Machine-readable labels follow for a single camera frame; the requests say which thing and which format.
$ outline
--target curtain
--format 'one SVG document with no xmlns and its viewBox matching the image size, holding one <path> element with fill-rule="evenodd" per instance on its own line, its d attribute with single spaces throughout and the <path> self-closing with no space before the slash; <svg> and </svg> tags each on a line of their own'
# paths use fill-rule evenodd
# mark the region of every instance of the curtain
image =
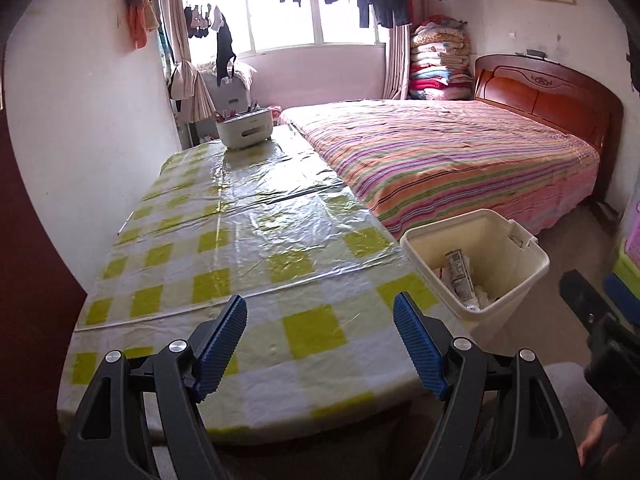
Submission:
<svg viewBox="0 0 640 480">
<path fill-rule="evenodd" d="M 160 0 L 160 6 L 176 63 L 169 84 L 171 99 L 182 101 L 183 120 L 195 123 L 207 119 L 216 109 L 202 76 L 191 63 L 182 0 Z"/>
<path fill-rule="evenodd" d="M 383 99 L 406 99 L 409 89 L 409 25 L 389 30 Z"/>
</svg>

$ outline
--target yellow checkered pattern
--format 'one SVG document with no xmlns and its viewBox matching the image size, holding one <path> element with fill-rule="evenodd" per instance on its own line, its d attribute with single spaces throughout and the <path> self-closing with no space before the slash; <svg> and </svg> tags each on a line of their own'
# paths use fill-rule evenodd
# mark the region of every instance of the yellow checkered pattern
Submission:
<svg viewBox="0 0 640 480">
<path fill-rule="evenodd" d="M 419 391 L 392 323 L 403 290 L 466 335 L 393 238 L 287 126 L 241 152 L 210 142 L 177 153 L 82 309 L 60 419 L 69 424 L 109 350 L 158 352 L 238 293 L 247 328 L 218 391 L 199 405 L 210 436 L 254 444 L 358 420 Z"/>
</svg>

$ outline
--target white wall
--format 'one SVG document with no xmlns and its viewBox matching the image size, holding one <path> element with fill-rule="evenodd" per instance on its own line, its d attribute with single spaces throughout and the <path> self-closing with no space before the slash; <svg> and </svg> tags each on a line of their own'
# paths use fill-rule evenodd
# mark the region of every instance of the white wall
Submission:
<svg viewBox="0 0 640 480">
<path fill-rule="evenodd" d="M 623 137 L 607 201 L 622 211 L 640 161 L 640 99 L 631 86 L 626 30 L 607 0 L 576 2 L 571 6 L 536 0 L 431 0 L 430 11 L 468 21 L 477 55 L 543 50 L 620 98 L 625 107 Z"/>
<path fill-rule="evenodd" d="M 155 37 L 133 50 L 124 0 L 34 0 L 8 41 L 5 70 L 22 179 L 87 290 L 118 229 L 180 149 Z"/>
<path fill-rule="evenodd" d="M 261 105 L 316 105 L 380 99 L 385 85 L 384 45 L 323 45 L 271 50 L 242 61 L 257 73 L 251 96 Z"/>
</svg>

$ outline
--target wooden headboard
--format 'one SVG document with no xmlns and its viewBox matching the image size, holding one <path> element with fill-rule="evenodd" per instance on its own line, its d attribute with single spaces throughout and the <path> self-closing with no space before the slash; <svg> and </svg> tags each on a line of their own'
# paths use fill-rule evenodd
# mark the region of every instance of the wooden headboard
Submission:
<svg viewBox="0 0 640 480">
<path fill-rule="evenodd" d="M 556 63 L 495 54 L 476 60 L 475 99 L 588 142 L 600 154 L 591 197 L 605 202 L 623 116 L 622 102 L 611 90 Z"/>
</svg>

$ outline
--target striped bedsheet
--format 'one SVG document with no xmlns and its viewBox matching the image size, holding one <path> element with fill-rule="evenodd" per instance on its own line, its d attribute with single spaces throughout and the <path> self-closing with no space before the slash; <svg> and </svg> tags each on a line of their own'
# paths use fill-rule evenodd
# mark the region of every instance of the striped bedsheet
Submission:
<svg viewBox="0 0 640 480">
<path fill-rule="evenodd" d="M 480 101 L 357 101 L 289 108 L 293 124 L 400 238 L 479 208 L 533 234 L 589 196 L 598 153 L 578 137 Z"/>
</svg>

